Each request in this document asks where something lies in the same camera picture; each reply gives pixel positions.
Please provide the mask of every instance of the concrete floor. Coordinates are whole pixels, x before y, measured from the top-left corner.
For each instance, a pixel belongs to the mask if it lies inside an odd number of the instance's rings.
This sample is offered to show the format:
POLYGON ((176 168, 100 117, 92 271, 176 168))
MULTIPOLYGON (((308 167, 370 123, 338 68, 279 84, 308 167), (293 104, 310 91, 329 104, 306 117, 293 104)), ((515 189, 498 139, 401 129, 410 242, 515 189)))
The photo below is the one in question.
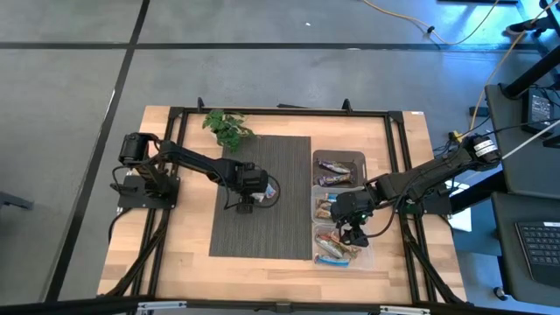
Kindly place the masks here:
MULTIPOLYGON (((128 42, 141 3, 3 0, 0 41, 128 42)), ((450 41, 462 39, 489 9, 436 0, 377 3, 434 23, 450 41)), ((524 4, 535 15, 536 4, 524 4)), ((514 6, 499 6, 466 43, 509 43, 511 38, 502 31, 522 20, 514 6)), ((557 45, 552 31, 544 35, 546 46, 557 45)), ((359 1, 340 0, 152 1, 139 41, 430 43, 407 21, 359 1)), ((523 42, 534 41, 526 37, 523 42)), ((61 298, 95 295, 117 200, 109 188, 110 170, 117 164, 123 135, 137 130, 144 106, 192 106, 201 96, 208 106, 274 107, 281 102, 335 109, 349 98, 356 109, 425 112, 432 146, 437 147, 445 142, 446 132, 466 130, 467 109, 503 53, 136 51, 61 298)), ((35 200, 31 212, 0 210, 0 305, 43 297, 123 56, 124 50, 0 50, 0 191, 35 200)), ((511 81, 539 58, 532 51, 513 52, 493 82, 511 81)), ((482 127, 491 128, 490 123, 482 127)), ((471 302, 533 310, 490 296, 491 289, 501 285, 499 278, 485 276, 496 264, 467 253, 460 253, 459 262, 471 302)))

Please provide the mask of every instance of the yellow cable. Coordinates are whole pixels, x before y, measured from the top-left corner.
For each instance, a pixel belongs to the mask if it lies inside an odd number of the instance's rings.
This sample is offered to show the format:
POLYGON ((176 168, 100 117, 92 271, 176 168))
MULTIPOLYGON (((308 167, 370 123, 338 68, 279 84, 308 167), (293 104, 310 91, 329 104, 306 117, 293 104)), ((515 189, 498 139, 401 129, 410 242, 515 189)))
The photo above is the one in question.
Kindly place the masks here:
MULTIPOLYGON (((407 20, 409 20, 409 21, 419 23, 420 25, 424 25, 424 26, 427 27, 427 28, 430 28, 430 27, 431 27, 431 25, 429 25, 429 24, 425 23, 424 21, 421 21, 421 20, 419 20, 419 19, 417 19, 417 18, 415 18, 415 17, 409 17, 409 16, 405 16, 405 15, 403 15, 403 14, 398 14, 398 13, 394 13, 394 12, 391 12, 391 11, 388 11, 388 10, 384 10, 384 9, 378 7, 377 5, 375 5, 375 4, 373 4, 373 3, 370 3, 368 0, 362 0, 362 1, 364 2, 364 4, 369 5, 370 7, 372 7, 372 8, 374 8, 374 9, 378 10, 379 12, 382 12, 382 13, 385 13, 385 14, 389 14, 390 16, 397 17, 397 18, 404 18, 404 19, 407 19, 407 20)), ((488 11, 488 13, 486 14, 486 16, 482 19, 482 21, 480 21, 480 24, 479 24, 477 27, 475 27, 474 30, 473 30, 467 37, 461 39, 461 40, 458 41, 458 42, 450 43, 450 42, 446 41, 445 39, 441 38, 441 36, 439 36, 439 34, 438 34, 435 30, 432 31, 431 34, 434 34, 442 43, 447 44, 447 45, 449 45, 449 46, 461 44, 461 43, 463 43, 464 41, 466 41, 467 39, 469 39, 469 38, 482 26, 482 24, 483 24, 483 23, 487 20, 487 18, 490 16, 490 13, 492 13, 492 10, 496 7, 496 5, 498 5, 498 2, 499 2, 499 1, 500 1, 500 0, 496 0, 496 1, 493 3, 492 8, 490 8, 490 10, 488 11)))
MULTIPOLYGON (((539 13, 535 18, 533 18, 533 20, 531 20, 530 23, 533 24, 546 10, 548 10, 551 6, 553 6, 558 1, 560 1, 560 0, 554 0, 553 2, 551 2, 546 8, 544 8, 541 11, 541 13, 539 13)), ((488 77, 488 79, 484 83, 484 86, 486 86, 490 82, 490 80, 494 77, 496 72, 498 72, 498 69, 501 67, 501 64, 504 63, 504 60, 514 50, 514 46, 522 39, 523 35, 525 35, 526 32, 527 31, 523 30, 521 32, 521 34, 519 34, 519 36, 514 40, 514 42, 511 44, 511 46, 507 50, 506 54, 504 55, 504 57, 500 60, 500 62, 498 63, 496 68, 492 71, 492 73, 490 73, 490 76, 488 77)), ((484 87, 482 88, 482 91, 480 91, 479 101, 477 101, 476 106, 474 107, 474 112, 472 113, 471 126, 469 127, 469 130, 464 134, 464 136, 468 136, 473 131, 474 122, 476 121, 476 113, 479 110, 480 104, 482 103, 482 97, 484 97, 484 87)))

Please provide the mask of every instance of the wooden table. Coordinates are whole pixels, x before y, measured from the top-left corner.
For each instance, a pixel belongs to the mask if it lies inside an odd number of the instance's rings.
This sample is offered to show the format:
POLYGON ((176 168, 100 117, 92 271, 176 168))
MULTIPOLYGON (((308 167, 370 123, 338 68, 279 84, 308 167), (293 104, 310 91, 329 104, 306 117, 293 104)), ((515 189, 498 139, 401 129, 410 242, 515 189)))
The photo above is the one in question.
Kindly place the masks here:
MULTIPOLYGON (((163 138, 168 112, 169 107, 146 107, 140 131, 163 138)), ((433 158, 424 114, 403 112, 403 115, 412 164, 420 165, 433 158)), ((201 128, 203 119, 203 115, 188 116, 183 145, 211 158, 219 158, 222 148, 208 129, 201 128)), ((248 115, 246 125, 261 135, 311 137, 311 152, 361 151, 366 156, 370 178, 390 172, 387 138, 381 118, 248 115)), ((404 170, 396 125, 393 130, 399 170, 404 170)), ((181 187, 178 204, 171 212, 157 298, 371 304, 411 302, 396 218, 385 234, 371 241, 374 248, 372 271, 317 269, 312 261, 302 260, 213 257, 208 251, 217 185, 204 175, 187 169, 179 169, 178 175, 181 187)), ((146 213, 145 209, 134 209, 116 223, 99 293, 112 289, 137 258, 146 213)), ((367 223, 368 230, 381 230, 390 213, 390 208, 376 210, 367 223)), ((455 294, 466 299, 451 230, 435 215, 425 215, 423 224, 430 260, 455 294)), ((141 293, 147 291, 146 279, 149 279, 150 270, 151 262, 148 262, 141 293)), ((421 297, 426 299, 424 276, 417 262, 416 273, 421 297)))

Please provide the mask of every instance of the desk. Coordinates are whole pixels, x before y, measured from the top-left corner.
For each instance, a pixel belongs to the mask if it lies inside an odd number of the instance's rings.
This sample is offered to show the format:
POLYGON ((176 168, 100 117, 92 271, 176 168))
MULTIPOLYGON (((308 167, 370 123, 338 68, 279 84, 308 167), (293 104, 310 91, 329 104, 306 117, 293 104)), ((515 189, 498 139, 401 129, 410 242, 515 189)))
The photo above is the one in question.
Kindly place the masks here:
POLYGON ((517 221, 558 221, 560 200, 495 192, 492 204, 500 234, 503 259, 499 262, 505 293, 522 302, 560 306, 560 289, 531 278, 515 231, 517 221))
MULTIPOLYGON (((522 123, 522 100, 508 99, 497 85, 486 86, 486 99, 495 130, 522 123)), ((555 116, 560 116, 560 110, 555 111, 555 116)), ((521 128, 503 130, 495 135, 502 156, 533 136, 521 128)), ((453 211, 487 199, 491 192, 560 199, 559 149, 543 147, 543 140, 535 139, 502 161, 502 166, 502 171, 451 197, 453 211)))
MULTIPOLYGON (((140 131, 162 137, 169 107, 146 108, 140 131)), ((433 158, 424 114, 403 113, 413 166, 433 158)), ((211 158, 221 156, 203 115, 188 116, 183 145, 211 158)), ((311 137, 311 151, 362 151, 370 178, 390 172, 389 151, 381 118, 303 115, 248 115, 245 123, 256 134, 311 137)), ((394 139, 399 169, 404 170, 396 125, 394 139)), ((311 261, 214 257, 208 255, 217 186, 204 175, 180 169, 178 204, 171 212, 157 283, 157 298, 298 301, 312 303, 409 304, 410 289, 405 269, 398 220, 381 237, 372 240, 373 271, 315 269, 311 261)), ((367 227, 379 231, 391 209, 376 211, 367 227)), ((112 289, 137 258, 146 210, 134 209, 115 225, 101 275, 99 293, 112 289)), ((437 216, 425 215, 423 224, 430 260, 454 293, 466 299, 451 230, 437 216)), ((141 293, 146 292, 151 269, 146 265, 141 293)), ((420 265, 416 273, 425 299, 420 265)))

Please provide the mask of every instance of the white cable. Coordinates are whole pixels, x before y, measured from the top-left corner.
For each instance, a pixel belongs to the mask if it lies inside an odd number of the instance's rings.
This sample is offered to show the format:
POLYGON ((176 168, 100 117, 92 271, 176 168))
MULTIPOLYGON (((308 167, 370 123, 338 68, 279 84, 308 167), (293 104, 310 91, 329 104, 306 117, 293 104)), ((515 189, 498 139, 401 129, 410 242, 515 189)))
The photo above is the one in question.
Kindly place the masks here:
POLYGON ((516 153, 518 150, 520 150, 522 147, 524 147, 525 145, 527 145, 528 143, 530 143, 531 141, 537 139, 538 137, 540 137, 543 133, 547 132, 549 129, 554 128, 554 126, 558 125, 560 123, 559 121, 554 122, 553 124, 551 124, 549 127, 541 130, 541 132, 537 133, 536 135, 532 136, 531 138, 527 139, 527 141, 525 141, 524 143, 519 144, 515 149, 511 150, 510 152, 508 152, 505 156, 503 156, 501 158, 501 160, 505 160, 506 158, 510 157, 512 154, 516 153))

